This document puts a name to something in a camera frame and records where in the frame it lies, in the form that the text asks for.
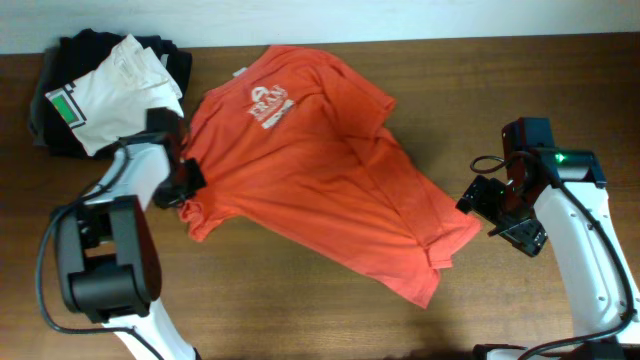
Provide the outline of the folded white t-shirt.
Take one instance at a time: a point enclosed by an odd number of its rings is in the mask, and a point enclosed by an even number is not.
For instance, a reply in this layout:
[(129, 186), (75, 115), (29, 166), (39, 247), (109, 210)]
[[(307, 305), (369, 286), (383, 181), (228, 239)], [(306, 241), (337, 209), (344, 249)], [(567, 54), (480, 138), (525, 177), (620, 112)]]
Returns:
[(177, 82), (137, 37), (123, 37), (96, 69), (45, 94), (85, 157), (101, 157), (119, 139), (143, 133), (148, 109), (184, 117)]

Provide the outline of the orange-red t-shirt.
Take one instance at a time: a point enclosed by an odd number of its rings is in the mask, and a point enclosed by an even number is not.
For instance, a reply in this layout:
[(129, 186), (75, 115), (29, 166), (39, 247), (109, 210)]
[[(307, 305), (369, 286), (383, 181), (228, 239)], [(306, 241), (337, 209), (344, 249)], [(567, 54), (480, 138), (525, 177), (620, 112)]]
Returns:
[(189, 235), (243, 216), (426, 307), (481, 224), (412, 163), (394, 107), (329, 52), (268, 48), (192, 118), (184, 156), (206, 184), (179, 210)]

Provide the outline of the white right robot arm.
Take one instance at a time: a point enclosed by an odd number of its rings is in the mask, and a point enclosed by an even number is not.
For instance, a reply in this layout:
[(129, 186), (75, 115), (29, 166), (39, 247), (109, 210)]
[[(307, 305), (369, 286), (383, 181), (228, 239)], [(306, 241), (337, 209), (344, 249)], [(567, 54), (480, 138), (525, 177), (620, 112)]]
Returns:
[(531, 348), (479, 344), (477, 359), (636, 359), (639, 289), (611, 220), (595, 155), (554, 147), (510, 150), (476, 178), (457, 209), (493, 224), (492, 234), (530, 257), (551, 244), (569, 300), (573, 336)]

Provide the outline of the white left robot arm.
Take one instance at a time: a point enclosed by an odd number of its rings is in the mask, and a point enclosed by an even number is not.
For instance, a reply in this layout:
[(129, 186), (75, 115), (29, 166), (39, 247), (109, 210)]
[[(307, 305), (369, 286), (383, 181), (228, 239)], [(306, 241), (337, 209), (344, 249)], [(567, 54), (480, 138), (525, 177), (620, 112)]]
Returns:
[(92, 324), (73, 332), (114, 334), (136, 359), (200, 356), (162, 303), (162, 270), (145, 216), (172, 173), (166, 145), (124, 145), (93, 189), (56, 211), (45, 235), (54, 242), (65, 306)]

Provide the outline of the folded black garment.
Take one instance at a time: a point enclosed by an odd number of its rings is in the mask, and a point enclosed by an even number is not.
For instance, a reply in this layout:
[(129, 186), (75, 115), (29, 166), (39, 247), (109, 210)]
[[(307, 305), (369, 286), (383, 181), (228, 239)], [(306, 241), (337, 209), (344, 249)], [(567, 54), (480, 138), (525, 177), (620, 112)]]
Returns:
[[(73, 37), (62, 37), (59, 43), (44, 53), (34, 96), (30, 103), (28, 128), (36, 146), (43, 146), (53, 156), (84, 158), (86, 152), (81, 143), (56, 111), (45, 94), (96, 69), (122, 35), (84, 29)], [(138, 36), (143, 48), (149, 48), (177, 82), (180, 90), (188, 88), (193, 57), (182, 51), (168, 39), (158, 35)]]

